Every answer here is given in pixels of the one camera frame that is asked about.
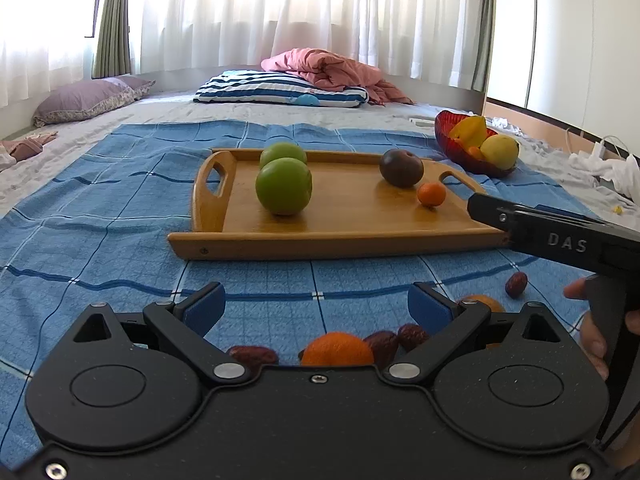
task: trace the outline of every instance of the green apple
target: green apple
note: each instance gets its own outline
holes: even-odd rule
[[[304,162],[285,156],[272,160],[258,173],[255,193],[274,215],[293,215],[311,200],[311,172]]]
[[[285,156],[296,158],[306,164],[306,153],[300,146],[292,144],[291,142],[276,142],[262,150],[262,154],[260,155],[260,169],[264,168],[272,160]]]

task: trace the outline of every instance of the bed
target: bed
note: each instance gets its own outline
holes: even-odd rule
[[[39,446],[22,396],[57,338],[91,301],[140,310],[180,300],[207,282],[223,283],[225,315],[207,334],[223,350],[260,344],[281,362],[324,332],[366,336],[410,322],[406,292],[430,282],[454,300],[488,294],[509,311],[548,304],[576,334],[586,304],[562,298],[561,285],[586,273],[508,250],[365,260],[191,262],[164,236],[188,226],[193,175],[208,148],[263,146],[286,137],[306,149],[382,153],[405,146],[443,160],[432,128],[441,108],[358,109],[192,102],[192,92],[156,94],[83,123],[48,126],[59,138],[40,155],[0,173],[0,460],[15,466]],[[512,126],[526,163],[505,182],[476,176],[489,193],[536,201],[640,228],[632,203],[569,169],[566,156]],[[618,216],[612,210],[623,208]],[[504,292],[516,270],[529,275],[519,300]]]

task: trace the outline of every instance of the blue gripper pad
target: blue gripper pad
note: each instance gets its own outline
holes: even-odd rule
[[[174,306],[174,316],[204,337],[225,313],[225,287],[211,282]]]
[[[407,305],[411,317],[430,336],[446,327],[458,314],[457,304],[422,282],[409,287]]]

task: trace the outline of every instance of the yellow pear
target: yellow pear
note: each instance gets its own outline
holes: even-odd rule
[[[486,122],[484,117],[473,115],[462,119],[453,127],[449,137],[452,139],[460,139],[465,150],[468,150],[472,146],[479,148],[486,139]]]
[[[498,134],[488,137],[480,146],[480,152],[487,162],[501,170],[508,170],[518,160],[520,145],[513,137]]]

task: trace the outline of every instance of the finger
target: finger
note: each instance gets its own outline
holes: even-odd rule
[[[593,322],[591,312],[587,312],[580,325],[580,344],[584,350],[602,359],[607,353],[607,342]]]
[[[579,278],[564,288],[564,296],[569,300],[586,300],[584,295],[584,281],[587,278]]]
[[[629,332],[640,335],[640,310],[627,312],[625,322]]]
[[[600,374],[600,377],[602,377],[602,380],[606,381],[607,377],[609,377],[609,367],[607,367],[607,364],[602,359],[600,359],[599,357],[596,357],[595,355],[592,355],[588,352],[584,352],[584,354],[587,356],[589,361],[591,361],[591,364],[593,365],[593,367],[596,368],[596,371],[597,373]]]

